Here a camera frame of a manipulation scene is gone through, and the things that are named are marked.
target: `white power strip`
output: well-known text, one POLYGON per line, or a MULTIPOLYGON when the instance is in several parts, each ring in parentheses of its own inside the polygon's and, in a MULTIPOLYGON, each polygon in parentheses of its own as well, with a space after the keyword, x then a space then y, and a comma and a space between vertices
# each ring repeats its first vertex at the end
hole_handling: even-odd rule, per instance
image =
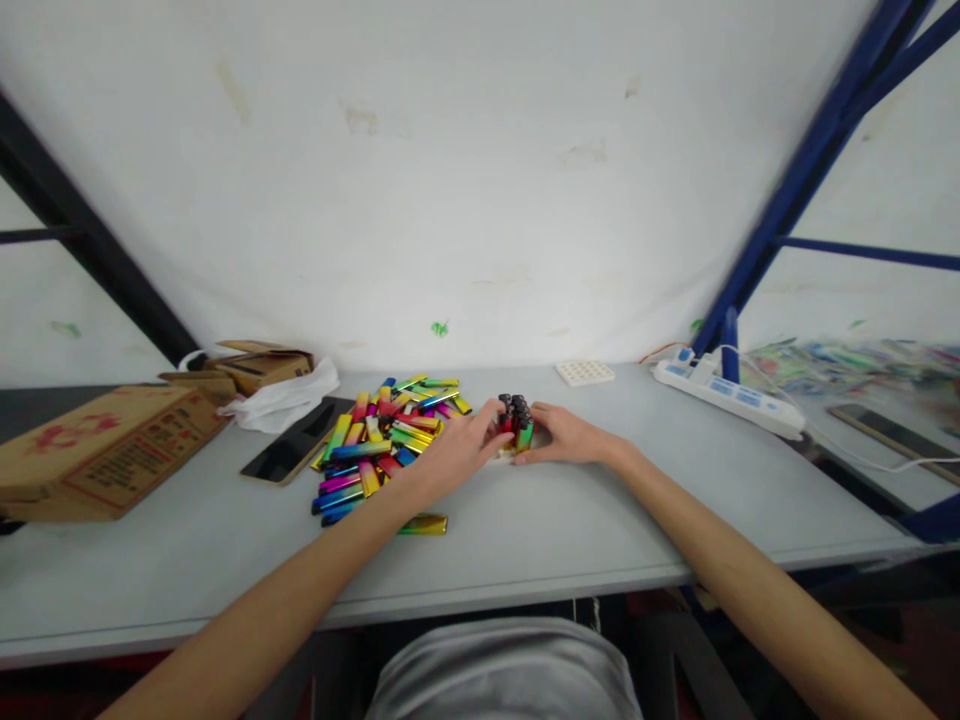
POLYGON ((724 380, 714 373, 722 351, 704 355, 691 370, 693 353, 684 348, 673 360, 661 360, 653 376, 664 385, 706 400, 787 440, 802 439, 807 421, 793 405, 724 380))

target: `person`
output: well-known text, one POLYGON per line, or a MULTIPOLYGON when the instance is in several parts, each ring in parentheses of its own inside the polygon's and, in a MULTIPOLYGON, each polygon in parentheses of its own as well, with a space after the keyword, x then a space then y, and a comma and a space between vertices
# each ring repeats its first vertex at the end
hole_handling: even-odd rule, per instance
MULTIPOLYGON (((509 441, 495 430, 502 410, 490 400, 475 415, 451 419, 416 463, 254 585, 102 717, 239 717, 400 527, 509 441)), ((783 570, 630 442, 561 407, 537 402, 532 414, 552 441, 516 464, 601 463, 616 473, 727 616, 818 715, 933 718, 783 570)), ((489 620, 434 630, 400 651, 380 675, 368 717, 639 718, 629 680, 623 656, 580 625, 489 620)))

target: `left hand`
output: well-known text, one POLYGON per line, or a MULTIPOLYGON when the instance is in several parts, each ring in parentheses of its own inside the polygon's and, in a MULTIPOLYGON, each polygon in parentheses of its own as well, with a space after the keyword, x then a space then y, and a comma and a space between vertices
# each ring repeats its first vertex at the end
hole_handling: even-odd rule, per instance
POLYGON ((389 494, 409 500, 413 514, 446 497, 513 437, 497 431, 497 416, 503 412, 503 403, 490 399, 473 415, 450 418, 417 461, 398 472, 374 497, 389 489, 389 494))

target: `smartphone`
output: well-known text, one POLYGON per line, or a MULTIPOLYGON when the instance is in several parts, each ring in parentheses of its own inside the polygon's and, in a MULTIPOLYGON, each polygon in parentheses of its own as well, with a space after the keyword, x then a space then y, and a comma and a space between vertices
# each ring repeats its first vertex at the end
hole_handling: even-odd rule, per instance
MULTIPOLYGON (((923 435, 919 435, 913 430, 873 412, 873 410, 868 410, 863 405, 857 405, 856 403, 834 405, 827 408, 827 412, 911 460, 919 460, 925 457, 958 457, 952 450, 947 450, 947 448, 937 445, 932 440, 927 440, 923 435)), ((960 486, 960 465, 924 463, 920 467, 935 472, 945 480, 960 486)))
POLYGON ((317 454, 340 415, 353 408, 354 401, 325 397, 323 402, 297 422, 240 471, 244 477, 286 485, 317 454))

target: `cardboard box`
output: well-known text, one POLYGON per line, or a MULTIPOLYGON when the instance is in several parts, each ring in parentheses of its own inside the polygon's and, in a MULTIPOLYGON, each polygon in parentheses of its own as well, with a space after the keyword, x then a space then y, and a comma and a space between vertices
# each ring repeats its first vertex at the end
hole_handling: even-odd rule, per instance
POLYGON ((0 446, 0 514, 121 517, 227 422, 197 388, 117 388, 0 446))
POLYGON ((244 354, 211 358, 205 369, 227 373, 237 383, 240 392, 248 397, 265 385, 313 371, 313 355, 304 350, 258 340, 222 340, 217 344, 244 354))
POLYGON ((160 373, 157 377, 177 387, 199 387, 208 392, 217 405, 223 406, 237 396, 237 384, 222 370, 199 372, 160 373))

